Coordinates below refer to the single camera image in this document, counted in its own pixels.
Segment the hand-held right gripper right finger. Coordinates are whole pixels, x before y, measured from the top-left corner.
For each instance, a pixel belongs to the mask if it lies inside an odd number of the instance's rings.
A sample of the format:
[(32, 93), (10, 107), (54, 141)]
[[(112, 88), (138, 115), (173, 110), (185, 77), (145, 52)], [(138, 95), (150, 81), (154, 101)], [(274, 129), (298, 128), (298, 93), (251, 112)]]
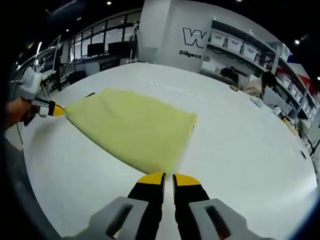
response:
[(210, 199), (188, 175), (172, 176), (175, 220), (183, 240), (252, 240), (247, 220), (221, 200)]

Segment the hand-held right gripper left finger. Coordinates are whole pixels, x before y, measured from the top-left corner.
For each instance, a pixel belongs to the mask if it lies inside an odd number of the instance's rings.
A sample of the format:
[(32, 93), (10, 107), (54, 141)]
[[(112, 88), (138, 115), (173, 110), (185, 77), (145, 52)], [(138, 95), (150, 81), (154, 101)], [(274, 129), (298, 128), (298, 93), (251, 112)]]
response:
[(154, 240), (163, 216), (166, 173), (147, 174), (89, 221), (89, 240)]

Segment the person's left hand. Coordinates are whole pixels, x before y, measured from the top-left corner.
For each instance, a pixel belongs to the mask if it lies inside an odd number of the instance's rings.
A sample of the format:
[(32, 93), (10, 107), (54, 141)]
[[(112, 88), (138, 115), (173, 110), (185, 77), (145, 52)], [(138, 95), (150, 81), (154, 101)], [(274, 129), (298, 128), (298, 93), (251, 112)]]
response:
[(24, 98), (19, 98), (20, 107), (22, 111), (22, 116), (20, 118), (20, 122), (23, 122), (26, 127), (34, 118), (36, 113), (34, 112), (34, 107), (32, 106), (32, 102), (30, 100), (26, 100)]

